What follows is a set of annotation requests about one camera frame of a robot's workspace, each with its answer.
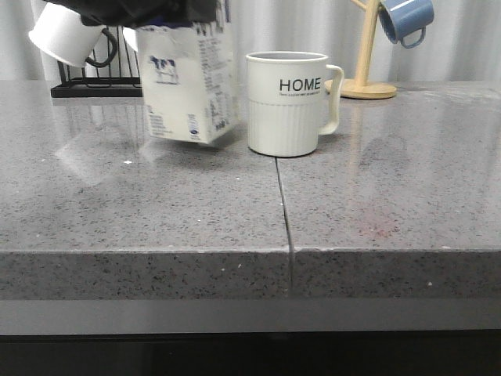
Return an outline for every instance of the mug handle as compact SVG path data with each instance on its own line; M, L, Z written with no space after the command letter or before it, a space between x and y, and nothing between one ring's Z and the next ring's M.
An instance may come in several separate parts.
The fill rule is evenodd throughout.
M425 28L425 27L423 27L423 28L421 29L421 37L420 37L420 40L419 40L419 41L414 42L414 43L413 43L413 44L411 44L411 45L407 45L407 44L405 43L404 38L402 38L402 40L401 40L400 42L402 43L402 46L404 46L406 49L413 49L414 47L417 47L418 45L420 45L420 44L423 42L424 37L426 37L426 28Z
M319 130L319 135L332 135L339 125L339 104L341 102L341 84L344 80L344 72L335 65L327 65L327 69L334 72L329 97L329 122Z
M102 63L98 63L97 61L95 61L94 59L91 59L90 57L85 59L86 63L89 63L93 67L96 67L96 68L104 68L107 65L109 65L111 63L111 60L113 60L115 55L117 55L117 50L118 50L118 42L117 42L117 39L114 37L114 35L111 34L111 32L108 29L106 29L105 27L101 30L101 32L104 35L106 35L106 38L111 43L111 52L110 52L110 55L108 56L108 58L106 60L104 60Z

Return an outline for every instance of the milk carton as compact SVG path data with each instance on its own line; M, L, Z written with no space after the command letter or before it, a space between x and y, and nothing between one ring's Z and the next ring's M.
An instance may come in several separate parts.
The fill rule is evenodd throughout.
M150 135L211 143L237 122L229 0L212 23L155 22L137 29Z

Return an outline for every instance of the gray countertop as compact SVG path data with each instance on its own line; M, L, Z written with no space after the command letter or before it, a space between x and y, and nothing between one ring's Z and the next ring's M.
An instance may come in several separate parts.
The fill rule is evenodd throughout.
M343 99L337 133L291 159L250 151L245 125L216 147L153 139L142 99L51 99L49 88L0 81L0 306L11 312L0 334L37 332L20 329L29 315L18 331L5 317L47 301L184 307L173 321L185 303L255 309L254 322L266 302L278 321L314 305L338 323L318 313L295 325L289 312L276 330L337 330L333 307L356 302L421 302L429 328L448 328L443 304L461 302L469 319L452 327L501 327L501 85ZM252 316L249 330L272 330ZM427 327L415 319L344 328Z

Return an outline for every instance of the wooden stand base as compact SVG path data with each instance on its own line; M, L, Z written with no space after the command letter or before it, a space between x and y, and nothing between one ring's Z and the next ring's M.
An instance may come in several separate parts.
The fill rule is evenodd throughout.
M330 91L332 81L326 82ZM344 80L341 96L354 99L386 99L397 95L397 88L382 82L367 82L366 86L355 86L355 80Z

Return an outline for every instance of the speckled stone surface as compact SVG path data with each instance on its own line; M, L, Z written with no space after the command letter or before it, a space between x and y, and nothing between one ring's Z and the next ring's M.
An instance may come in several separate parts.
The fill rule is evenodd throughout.
M153 139L142 99L49 88L0 82L0 299L287 293L276 162L243 126L216 147Z
M293 294L501 297L500 89L344 99L334 136L280 159Z

